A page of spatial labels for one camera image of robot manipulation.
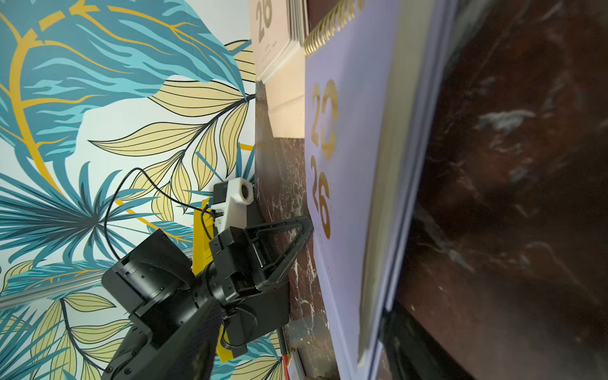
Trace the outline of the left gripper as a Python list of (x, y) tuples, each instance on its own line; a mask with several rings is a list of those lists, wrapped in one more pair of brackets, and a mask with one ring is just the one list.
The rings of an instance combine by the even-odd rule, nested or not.
[[(288, 272), (314, 231), (309, 216), (243, 228), (214, 227), (208, 289), (223, 307), (218, 345), (237, 358), (247, 345), (289, 322)], [(281, 251), (277, 238), (294, 231)]]

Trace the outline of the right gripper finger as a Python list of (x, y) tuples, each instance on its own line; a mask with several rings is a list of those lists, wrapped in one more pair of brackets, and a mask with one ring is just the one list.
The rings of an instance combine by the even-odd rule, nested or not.
[(400, 304), (383, 313), (379, 340), (394, 379), (473, 378)]

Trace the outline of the purple calendar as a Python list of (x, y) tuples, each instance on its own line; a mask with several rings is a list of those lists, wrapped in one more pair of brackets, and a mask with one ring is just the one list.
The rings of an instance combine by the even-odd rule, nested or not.
[(307, 203), (337, 367), (372, 379), (455, 1), (341, 1), (305, 40)]

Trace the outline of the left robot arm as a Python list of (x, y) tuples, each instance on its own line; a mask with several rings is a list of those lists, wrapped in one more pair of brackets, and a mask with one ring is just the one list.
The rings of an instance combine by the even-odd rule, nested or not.
[(216, 349), (242, 350), (289, 320), (288, 272), (314, 227), (307, 216), (244, 229), (210, 241), (201, 273), (156, 231), (102, 277), (128, 312), (131, 329), (105, 379), (208, 379)]

